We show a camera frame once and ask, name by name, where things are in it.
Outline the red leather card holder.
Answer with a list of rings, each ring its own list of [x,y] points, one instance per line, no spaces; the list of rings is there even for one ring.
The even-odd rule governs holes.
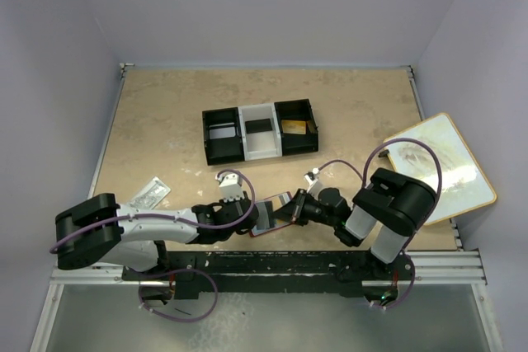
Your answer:
[[[258,218],[255,225],[250,230],[250,237],[260,237],[269,232],[289,227],[291,221],[277,218],[273,213],[291,201],[292,195],[289,191],[267,197],[256,202]]]

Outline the black white three-compartment tray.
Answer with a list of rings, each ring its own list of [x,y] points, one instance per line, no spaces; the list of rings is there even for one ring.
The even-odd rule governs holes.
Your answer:
[[[209,166],[318,151],[318,126],[308,99],[202,112]]]

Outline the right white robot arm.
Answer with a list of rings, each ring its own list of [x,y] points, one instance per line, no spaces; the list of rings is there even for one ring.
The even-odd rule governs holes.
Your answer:
[[[410,176],[377,169],[370,184],[361,188],[351,202],[334,187],[323,187],[313,173],[307,190],[275,210],[279,220],[304,226],[312,221],[333,229],[345,246],[359,246],[375,226],[381,228],[370,247],[367,270],[376,279],[385,279],[396,269],[396,258],[413,239],[433,211],[436,192],[425,182]]]

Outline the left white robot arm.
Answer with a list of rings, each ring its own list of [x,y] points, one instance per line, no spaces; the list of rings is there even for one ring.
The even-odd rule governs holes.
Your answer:
[[[61,270],[105,262],[161,279],[170,268],[165,242],[214,245],[250,231],[258,216],[247,194],[232,201],[163,211],[117,204],[113,194],[104,193],[56,216],[57,242],[50,252],[57,256]]]

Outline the white card in tray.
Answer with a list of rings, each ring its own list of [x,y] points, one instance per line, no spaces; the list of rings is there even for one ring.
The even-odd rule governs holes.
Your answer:
[[[233,138],[237,136],[237,130],[233,126],[221,126],[209,130],[209,139]]]

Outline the gold card in tray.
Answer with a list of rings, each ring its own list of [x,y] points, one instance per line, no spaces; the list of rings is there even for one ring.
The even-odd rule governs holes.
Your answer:
[[[281,128],[284,134],[305,135],[307,124],[304,120],[282,120]]]

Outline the black card in tray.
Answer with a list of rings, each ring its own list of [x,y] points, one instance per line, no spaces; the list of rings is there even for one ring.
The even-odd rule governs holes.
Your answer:
[[[258,134],[273,130],[270,119],[249,120],[245,123],[245,130],[247,134]]]

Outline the small printed plastic packet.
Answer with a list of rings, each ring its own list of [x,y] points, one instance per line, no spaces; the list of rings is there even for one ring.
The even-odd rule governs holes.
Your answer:
[[[128,205],[135,209],[155,209],[170,192],[171,188],[155,176],[129,200]]]

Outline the wooden framed whiteboard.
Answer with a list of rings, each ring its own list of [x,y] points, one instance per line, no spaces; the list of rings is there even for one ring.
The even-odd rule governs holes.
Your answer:
[[[441,165],[441,197],[426,225],[496,201],[496,192],[448,114],[434,115],[391,137],[396,138],[412,138],[426,144]],[[423,181],[434,189],[437,187],[436,165],[425,148],[401,141],[390,144],[388,150],[388,158],[396,172]]]

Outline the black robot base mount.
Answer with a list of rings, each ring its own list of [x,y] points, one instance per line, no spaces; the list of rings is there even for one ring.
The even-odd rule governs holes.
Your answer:
[[[170,251],[162,265],[144,274],[123,270],[143,294],[176,300],[203,293],[334,293],[347,298],[396,298],[397,288],[413,281],[415,267],[403,253],[391,264],[368,251]]]

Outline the aluminium frame rail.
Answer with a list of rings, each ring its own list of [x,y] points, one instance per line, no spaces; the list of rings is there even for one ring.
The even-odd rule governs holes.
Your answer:
[[[119,267],[54,270],[34,351],[501,351],[483,262],[463,248],[454,221],[412,242],[417,278],[388,310],[329,293],[223,293],[176,323],[139,305]]]

